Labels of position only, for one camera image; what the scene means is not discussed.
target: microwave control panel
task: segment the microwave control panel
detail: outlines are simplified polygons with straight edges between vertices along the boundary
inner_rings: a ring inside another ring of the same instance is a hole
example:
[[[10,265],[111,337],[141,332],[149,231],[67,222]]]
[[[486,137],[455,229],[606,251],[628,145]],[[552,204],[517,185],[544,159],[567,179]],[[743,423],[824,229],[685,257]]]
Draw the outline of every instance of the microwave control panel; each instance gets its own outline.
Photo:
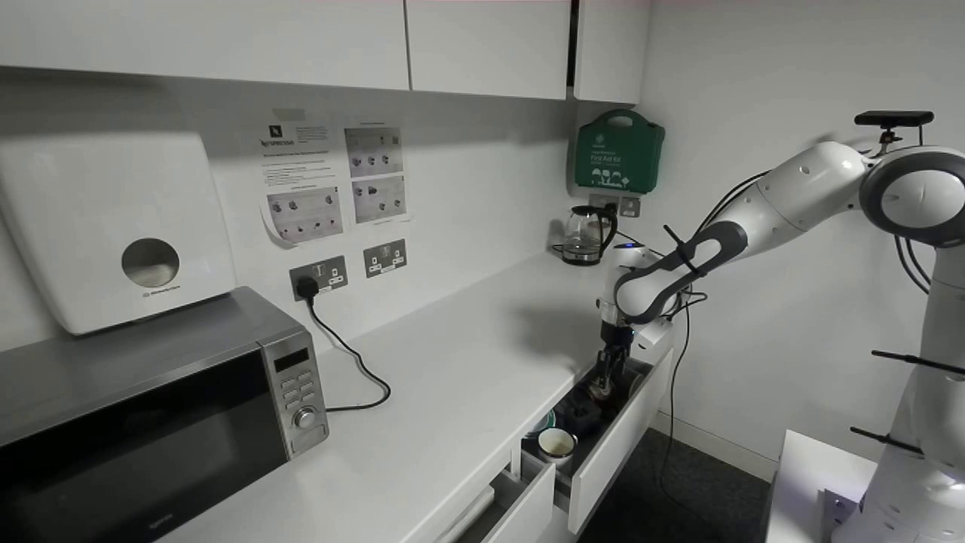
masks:
[[[328,436],[323,381],[308,335],[282,337],[266,346],[274,412],[289,454]]]

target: white countertop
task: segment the white countertop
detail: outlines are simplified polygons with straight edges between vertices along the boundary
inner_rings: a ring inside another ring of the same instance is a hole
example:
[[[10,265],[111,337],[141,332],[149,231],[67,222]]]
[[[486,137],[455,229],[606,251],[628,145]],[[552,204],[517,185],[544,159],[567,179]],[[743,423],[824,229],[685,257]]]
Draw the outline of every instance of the white countertop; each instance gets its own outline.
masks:
[[[328,415],[323,447],[168,538],[436,538],[594,357],[599,293],[600,267],[536,257],[353,337],[392,401]]]
[[[824,505],[821,490],[831,488],[861,501],[875,477],[875,461],[821,444],[815,436],[787,432],[780,467],[772,488],[772,510],[767,525],[770,543],[821,543]]]

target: paper towel dispenser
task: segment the paper towel dispenser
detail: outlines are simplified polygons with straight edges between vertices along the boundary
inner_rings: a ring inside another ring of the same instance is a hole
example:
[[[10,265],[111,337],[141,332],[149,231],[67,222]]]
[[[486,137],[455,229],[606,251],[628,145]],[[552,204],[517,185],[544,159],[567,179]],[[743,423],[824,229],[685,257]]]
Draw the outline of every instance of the paper towel dispenser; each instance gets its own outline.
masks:
[[[73,335],[235,287],[207,145],[190,125],[4,122],[0,211]]]

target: green first aid box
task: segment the green first aid box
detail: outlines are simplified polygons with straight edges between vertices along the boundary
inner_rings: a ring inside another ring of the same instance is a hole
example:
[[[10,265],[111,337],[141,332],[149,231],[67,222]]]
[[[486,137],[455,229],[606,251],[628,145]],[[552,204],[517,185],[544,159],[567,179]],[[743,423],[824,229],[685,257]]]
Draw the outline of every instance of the green first aid box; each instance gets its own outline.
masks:
[[[651,193],[662,170],[665,125],[631,108],[606,112],[578,125],[575,188]]]

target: black floor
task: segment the black floor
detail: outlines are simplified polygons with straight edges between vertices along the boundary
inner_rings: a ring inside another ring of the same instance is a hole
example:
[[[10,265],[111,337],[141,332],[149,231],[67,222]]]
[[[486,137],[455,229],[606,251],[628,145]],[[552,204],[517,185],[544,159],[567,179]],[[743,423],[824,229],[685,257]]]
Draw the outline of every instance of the black floor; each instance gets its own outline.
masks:
[[[662,477],[666,444],[647,434],[582,543],[758,543],[770,485],[685,444]]]

